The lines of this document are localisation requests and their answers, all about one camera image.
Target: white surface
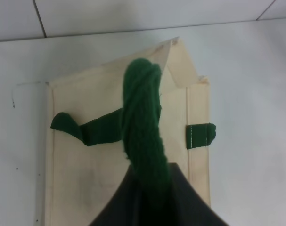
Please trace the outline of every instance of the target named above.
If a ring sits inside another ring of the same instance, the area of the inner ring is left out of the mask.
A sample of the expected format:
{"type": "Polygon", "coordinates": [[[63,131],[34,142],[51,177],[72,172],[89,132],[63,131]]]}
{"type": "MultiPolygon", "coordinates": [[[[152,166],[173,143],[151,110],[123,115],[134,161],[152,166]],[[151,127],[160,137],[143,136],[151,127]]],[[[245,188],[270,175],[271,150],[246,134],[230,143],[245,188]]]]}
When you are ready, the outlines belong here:
{"type": "Polygon", "coordinates": [[[43,38],[32,0],[0,0],[0,40],[43,38]]]}
{"type": "Polygon", "coordinates": [[[232,226],[286,225],[286,19],[0,43],[0,225],[32,226],[41,218],[43,84],[17,86],[13,108],[14,85],[82,71],[175,36],[211,83],[212,208],[232,226]]]}
{"type": "Polygon", "coordinates": [[[276,0],[260,17],[261,20],[274,18],[286,18],[286,0],[276,0]]]}
{"type": "Polygon", "coordinates": [[[36,0],[48,36],[256,20],[272,0],[36,0]]]}

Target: white tile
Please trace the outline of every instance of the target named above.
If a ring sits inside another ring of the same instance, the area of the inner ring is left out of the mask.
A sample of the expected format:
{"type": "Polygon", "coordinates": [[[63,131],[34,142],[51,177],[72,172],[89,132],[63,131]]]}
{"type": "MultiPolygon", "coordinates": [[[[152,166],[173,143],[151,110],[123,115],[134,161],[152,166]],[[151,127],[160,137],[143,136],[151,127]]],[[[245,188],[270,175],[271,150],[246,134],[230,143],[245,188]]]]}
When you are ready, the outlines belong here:
{"type": "Polygon", "coordinates": [[[43,38],[32,0],[0,0],[0,40],[43,38]]]}
{"type": "Polygon", "coordinates": [[[286,0],[276,0],[260,19],[276,18],[286,18],[286,0]]]}
{"type": "Polygon", "coordinates": [[[271,0],[36,0],[48,36],[256,20],[271,0]]]}

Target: green fabric loop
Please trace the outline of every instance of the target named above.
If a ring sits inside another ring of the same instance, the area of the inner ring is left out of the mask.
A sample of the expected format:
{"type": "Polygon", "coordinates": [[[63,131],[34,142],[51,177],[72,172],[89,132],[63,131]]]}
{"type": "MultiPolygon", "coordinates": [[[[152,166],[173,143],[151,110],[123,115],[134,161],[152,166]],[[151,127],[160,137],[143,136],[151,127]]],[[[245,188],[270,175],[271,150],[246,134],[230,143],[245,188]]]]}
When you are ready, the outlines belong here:
{"type": "Polygon", "coordinates": [[[51,128],[78,138],[86,146],[113,143],[122,139],[121,115],[122,109],[119,109],[78,126],[68,113],[60,112],[54,117],[51,128]]]}
{"type": "Polygon", "coordinates": [[[216,126],[212,123],[188,125],[186,127],[187,149],[209,146],[216,137],[216,126]]]}

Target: twisted green rope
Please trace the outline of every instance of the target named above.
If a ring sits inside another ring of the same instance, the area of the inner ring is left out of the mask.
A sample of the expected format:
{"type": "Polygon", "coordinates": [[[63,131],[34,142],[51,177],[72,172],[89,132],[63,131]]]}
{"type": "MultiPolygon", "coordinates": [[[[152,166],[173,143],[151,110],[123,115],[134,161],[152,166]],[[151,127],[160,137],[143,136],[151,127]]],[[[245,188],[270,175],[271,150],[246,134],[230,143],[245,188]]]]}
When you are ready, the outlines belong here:
{"type": "Polygon", "coordinates": [[[122,139],[137,179],[152,207],[164,205],[171,185],[159,133],[161,70],[146,59],[127,68],[123,83],[122,139]]]}

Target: stitching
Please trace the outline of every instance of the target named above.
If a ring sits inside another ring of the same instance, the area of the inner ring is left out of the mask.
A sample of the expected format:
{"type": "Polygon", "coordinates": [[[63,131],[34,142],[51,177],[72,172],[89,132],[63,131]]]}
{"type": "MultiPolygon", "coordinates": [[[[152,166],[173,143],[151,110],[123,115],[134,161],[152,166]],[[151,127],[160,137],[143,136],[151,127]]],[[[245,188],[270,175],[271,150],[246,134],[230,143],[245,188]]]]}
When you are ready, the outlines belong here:
{"type": "Polygon", "coordinates": [[[207,123],[205,124],[205,146],[207,147],[207,137],[208,134],[207,134],[207,123]]]}
{"type": "Polygon", "coordinates": [[[191,128],[191,134],[190,134],[190,136],[191,136],[191,148],[193,148],[193,140],[192,140],[192,126],[190,126],[190,128],[191,128]]]}

